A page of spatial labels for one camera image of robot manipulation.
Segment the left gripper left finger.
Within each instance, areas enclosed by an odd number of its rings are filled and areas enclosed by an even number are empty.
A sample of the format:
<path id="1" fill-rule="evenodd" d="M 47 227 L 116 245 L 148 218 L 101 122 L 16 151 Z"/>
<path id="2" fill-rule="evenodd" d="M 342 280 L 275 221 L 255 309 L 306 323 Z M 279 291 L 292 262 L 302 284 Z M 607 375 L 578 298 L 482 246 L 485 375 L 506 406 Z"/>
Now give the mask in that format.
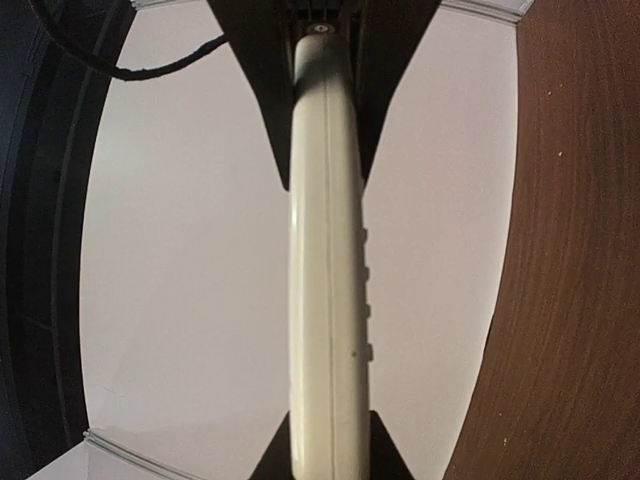
<path id="1" fill-rule="evenodd" d="M 211 0 L 215 19 L 258 102 L 283 188 L 289 188 L 296 1 Z"/>

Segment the white remote control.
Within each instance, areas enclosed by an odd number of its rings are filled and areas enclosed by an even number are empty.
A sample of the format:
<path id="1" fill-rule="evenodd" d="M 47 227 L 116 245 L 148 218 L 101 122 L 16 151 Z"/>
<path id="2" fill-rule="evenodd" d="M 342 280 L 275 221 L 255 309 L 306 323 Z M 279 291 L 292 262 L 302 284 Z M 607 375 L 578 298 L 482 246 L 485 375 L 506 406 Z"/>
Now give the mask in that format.
<path id="1" fill-rule="evenodd" d="M 289 428 L 297 479 L 370 475 L 363 179 L 346 42 L 296 46 L 288 273 Z"/>

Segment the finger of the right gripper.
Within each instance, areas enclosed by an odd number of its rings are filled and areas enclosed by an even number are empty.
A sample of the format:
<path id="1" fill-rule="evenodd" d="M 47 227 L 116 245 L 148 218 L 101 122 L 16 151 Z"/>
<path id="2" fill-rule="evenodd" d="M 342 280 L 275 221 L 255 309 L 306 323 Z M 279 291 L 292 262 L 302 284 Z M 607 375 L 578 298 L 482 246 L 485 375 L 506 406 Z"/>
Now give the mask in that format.
<path id="1" fill-rule="evenodd" d="M 413 480 L 380 415 L 370 411 L 370 479 Z"/>
<path id="2" fill-rule="evenodd" d="M 289 413 L 285 414 L 249 479 L 293 479 Z"/>

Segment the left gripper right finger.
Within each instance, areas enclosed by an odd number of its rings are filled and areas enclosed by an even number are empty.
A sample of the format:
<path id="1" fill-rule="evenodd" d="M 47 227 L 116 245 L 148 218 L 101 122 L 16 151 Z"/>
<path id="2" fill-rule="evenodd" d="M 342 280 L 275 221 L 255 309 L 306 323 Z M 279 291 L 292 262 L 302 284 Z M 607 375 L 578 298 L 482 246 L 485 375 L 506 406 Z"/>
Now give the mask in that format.
<path id="1" fill-rule="evenodd" d="M 439 6 L 436 0 L 356 3 L 350 48 L 364 180 L 369 179 L 391 100 Z"/>

